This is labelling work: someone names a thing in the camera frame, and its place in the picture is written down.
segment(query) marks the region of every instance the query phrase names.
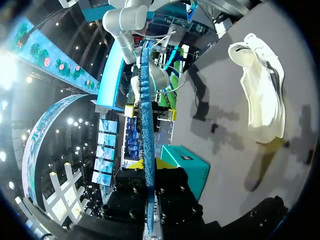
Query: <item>stage light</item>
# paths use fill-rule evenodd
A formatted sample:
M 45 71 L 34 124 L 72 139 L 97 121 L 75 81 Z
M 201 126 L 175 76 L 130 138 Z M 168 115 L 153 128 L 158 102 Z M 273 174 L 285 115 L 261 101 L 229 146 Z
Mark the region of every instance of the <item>stage light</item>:
M 68 124 L 72 124 L 74 122 L 74 120 L 72 118 L 68 118 L 68 120 L 66 121 Z
M 27 76 L 26 79 L 25 79 L 25 81 L 26 81 L 27 84 L 32 83 L 32 77 Z
M 9 182 L 9 188 L 11 188 L 12 190 L 15 189 L 15 185 L 12 181 Z
M 4 151 L 1 151 L 0 152 L 0 159 L 2 162 L 5 162 L 6 161 L 6 153 Z
M 6 110 L 7 106 L 8 106 L 8 102 L 7 101 L 2 101 L 2 110 Z
M 0 86 L 5 90 L 9 90 L 12 83 L 17 80 L 17 63 L 16 59 L 5 53 L 0 54 Z

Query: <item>shoe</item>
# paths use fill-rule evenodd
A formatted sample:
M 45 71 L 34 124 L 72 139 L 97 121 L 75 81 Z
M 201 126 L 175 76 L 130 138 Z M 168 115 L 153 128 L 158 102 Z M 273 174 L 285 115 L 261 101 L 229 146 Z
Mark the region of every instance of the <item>shoe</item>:
M 253 33 L 244 42 L 231 44 L 231 60 L 243 68 L 240 83 L 248 101 L 248 130 L 254 140 L 269 143 L 283 138 L 285 106 L 282 96 L 284 70 L 270 47 Z

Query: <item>teal box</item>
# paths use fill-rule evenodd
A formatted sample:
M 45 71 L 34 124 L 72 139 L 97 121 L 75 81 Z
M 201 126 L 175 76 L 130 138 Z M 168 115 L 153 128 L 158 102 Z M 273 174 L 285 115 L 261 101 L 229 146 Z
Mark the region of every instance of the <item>teal box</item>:
M 184 168 L 188 185 L 198 201 L 205 187 L 210 165 L 183 146 L 163 145 L 161 159 L 174 167 Z

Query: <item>gray floor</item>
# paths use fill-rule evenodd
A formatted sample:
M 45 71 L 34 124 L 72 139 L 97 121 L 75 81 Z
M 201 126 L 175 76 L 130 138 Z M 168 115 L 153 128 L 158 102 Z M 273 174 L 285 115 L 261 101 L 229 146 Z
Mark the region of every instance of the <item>gray floor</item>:
M 248 33 L 273 49 L 285 73 L 284 140 L 266 145 L 257 144 L 248 133 L 243 71 L 228 56 L 229 45 L 243 41 Z M 314 70 L 292 23 L 265 3 L 236 23 L 186 73 L 187 82 L 178 91 L 172 144 L 185 146 L 211 165 L 199 200 L 206 223 L 224 226 L 267 197 L 278 195 L 289 208 L 297 201 L 309 171 L 305 162 L 318 136 Z

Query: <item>led screen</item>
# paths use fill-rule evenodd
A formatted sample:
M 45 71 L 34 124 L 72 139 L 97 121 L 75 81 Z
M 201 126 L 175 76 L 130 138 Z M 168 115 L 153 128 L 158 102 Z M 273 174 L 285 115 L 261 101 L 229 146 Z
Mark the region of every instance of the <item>led screen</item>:
M 94 163 L 94 170 L 111 174 L 113 166 L 113 162 L 96 159 Z
M 92 182 L 96 184 L 102 184 L 106 186 L 111 186 L 111 176 L 103 173 L 94 171 L 92 174 Z
M 100 83 L 54 45 L 40 30 L 36 29 L 29 37 L 22 39 L 33 28 L 34 25 L 27 18 L 21 17 L 7 36 L 4 48 L 31 63 L 32 66 L 87 93 L 97 95 Z
M 116 145 L 116 138 L 116 135 L 99 132 L 98 144 L 114 147 Z
M 110 120 L 99 120 L 99 131 L 108 132 L 108 133 L 117 133 L 118 122 Z
M 105 147 L 105 146 L 97 146 L 96 147 L 96 157 L 103 158 L 108 160 L 115 159 L 115 150 L 113 148 Z

